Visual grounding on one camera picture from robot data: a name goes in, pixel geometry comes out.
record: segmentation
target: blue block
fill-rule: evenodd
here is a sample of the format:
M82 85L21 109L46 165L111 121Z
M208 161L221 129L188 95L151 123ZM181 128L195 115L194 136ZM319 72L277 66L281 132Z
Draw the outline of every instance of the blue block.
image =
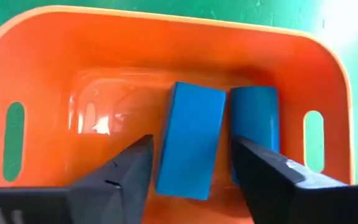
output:
M234 88L231 94L231 135L253 140L280 152L277 89L269 86ZM236 174L232 170L234 183Z
M171 94L155 190L162 195L206 200L226 93L177 82Z

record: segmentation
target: basket handle hole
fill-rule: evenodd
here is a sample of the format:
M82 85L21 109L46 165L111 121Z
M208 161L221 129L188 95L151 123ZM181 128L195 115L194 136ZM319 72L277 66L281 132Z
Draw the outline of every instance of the basket handle hole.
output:
M2 172L6 181L16 180L22 170L24 142L24 107L19 102L12 103L6 112L4 136L4 160Z
M320 112L312 110L305 114L303 133L305 164L321 172L324 169L324 118Z

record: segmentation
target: green surface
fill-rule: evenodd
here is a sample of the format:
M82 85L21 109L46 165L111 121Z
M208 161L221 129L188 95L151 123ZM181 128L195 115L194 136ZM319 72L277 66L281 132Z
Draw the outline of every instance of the green surface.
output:
M14 102L6 112L3 175L7 181L13 181L22 169L24 134L24 108Z
M315 172L324 169L324 118L318 111L305 116L305 163Z
M358 183L358 0L0 0L0 25L18 13L51 4L203 17L315 34L338 54L349 72Z

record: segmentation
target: blue rectangular block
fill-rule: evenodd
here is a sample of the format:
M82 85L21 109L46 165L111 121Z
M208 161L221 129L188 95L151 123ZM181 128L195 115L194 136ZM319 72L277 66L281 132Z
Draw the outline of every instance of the blue rectangular block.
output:
M171 94L155 189L158 194L206 200L226 93L178 82Z

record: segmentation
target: orange plastic basket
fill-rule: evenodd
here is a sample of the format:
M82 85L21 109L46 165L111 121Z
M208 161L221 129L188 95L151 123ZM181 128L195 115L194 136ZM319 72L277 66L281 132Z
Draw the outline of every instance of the orange plastic basket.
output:
M324 173L351 182L349 84L327 48L272 27L86 7L33 9L0 27L0 187L60 186L139 139L156 153L175 81L277 87L281 152L304 164L303 120L324 117ZM6 113L25 109L22 169L2 175ZM145 223L250 223L229 167L225 115L209 200L150 188Z

